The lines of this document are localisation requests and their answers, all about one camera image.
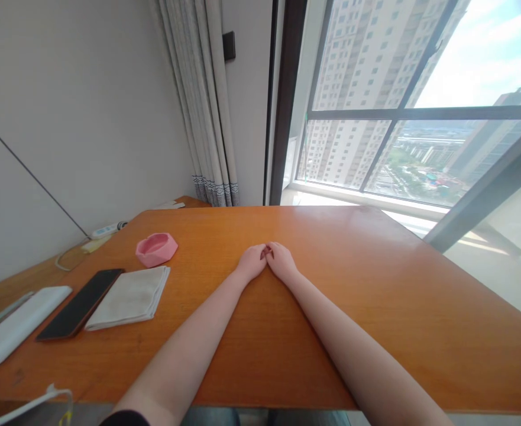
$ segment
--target window sill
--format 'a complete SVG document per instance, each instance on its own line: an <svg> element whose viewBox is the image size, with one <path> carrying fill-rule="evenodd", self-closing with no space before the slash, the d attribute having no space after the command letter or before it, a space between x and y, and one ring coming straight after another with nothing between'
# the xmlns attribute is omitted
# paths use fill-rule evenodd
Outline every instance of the window sill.
<svg viewBox="0 0 521 426"><path fill-rule="evenodd" d="M443 218L449 211L448 208L421 204L413 201L405 201L387 196L362 193L347 188L338 188L335 186L321 185L312 182L302 182L299 180L294 180L287 188L293 191L307 192L354 204L371 205L382 210L432 221L441 220L441 218Z"/></svg>

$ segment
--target curtain trim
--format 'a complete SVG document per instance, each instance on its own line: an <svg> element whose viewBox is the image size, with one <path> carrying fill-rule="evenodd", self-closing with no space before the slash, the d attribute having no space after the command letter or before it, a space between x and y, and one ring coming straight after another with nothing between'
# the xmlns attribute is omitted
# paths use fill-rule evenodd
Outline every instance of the curtain trim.
<svg viewBox="0 0 521 426"><path fill-rule="evenodd" d="M238 183L215 183L204 176L193 175L197 198L213 207L232 207L240 204Z"/></svg>

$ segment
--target sky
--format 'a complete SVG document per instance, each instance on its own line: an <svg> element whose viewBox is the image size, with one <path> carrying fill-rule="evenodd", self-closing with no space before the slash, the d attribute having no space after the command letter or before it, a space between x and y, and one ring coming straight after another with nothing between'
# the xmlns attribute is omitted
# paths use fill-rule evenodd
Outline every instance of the sky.
<svg viewBox="0 0 521 426"><path fill-rule="evenodd" d="M492 105L521 87L521 0L471 0L416 108Z"/></svg>

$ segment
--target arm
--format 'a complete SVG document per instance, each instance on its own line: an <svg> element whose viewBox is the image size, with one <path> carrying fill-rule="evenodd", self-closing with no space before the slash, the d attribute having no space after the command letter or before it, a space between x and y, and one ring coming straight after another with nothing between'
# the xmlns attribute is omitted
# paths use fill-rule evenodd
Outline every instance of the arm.
<svg viewBox="0 0 521 426"><path fill-rule="evenodd" d="M451 425L410 374L296 268L290 251L269 243L272 271L290 289L339 374L374 426Z"/></svg>
<svg viewBox="0 0 521 426"><path fill-rule="evenodd" d="M266 265L265 247L244 252L235 271L171 335L113 412L135 410L151 425L181 423L242 291Z"/></svg>

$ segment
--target white cable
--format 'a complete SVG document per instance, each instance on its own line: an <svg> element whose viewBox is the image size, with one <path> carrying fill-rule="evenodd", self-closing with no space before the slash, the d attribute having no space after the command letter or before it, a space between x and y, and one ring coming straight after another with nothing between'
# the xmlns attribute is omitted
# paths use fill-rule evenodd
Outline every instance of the white cable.
<svg viewBox="0 0 521 426"><path fill-rule="evenodd" d="M12 412L9 412L8 414L3 415L0 417L0 425L6 424L10 420L15 419L16 417L22 415L26 411L31 410L32 408L37 407L39 404L43 404L45 401L48 401L51 398L55 398L58 395L62 395L66 393L67 394L67 412L63 416L63 418L67 417L67 426L71 424L71 416L73 413L73 394L71 393L70 389L56 389L53 383L49 385L49 387L46 390L46 394L21 406L18 409L15 409Z"/></svg>
<svg viewBox="0 0 521 426"><path fill-rule="evenodd" d="M83 240L79 243L79 244L83 244L86 240L90 240L90 237L86 237L86 238L83 238ZM74 249L75 247L77 246L73 246L71 248L68 248L67 250L65 250L64 252L62 252L59 256L57 256L57 259L55 259L55 266L57 266L59 269L61 270L64 270L65 272L70 272L72 269L69 269L69 268L66 268L64 266L61 266L61 264L59 263L59 261L61 260L61 258L63 256L65 256L71 249Z"/></svg>

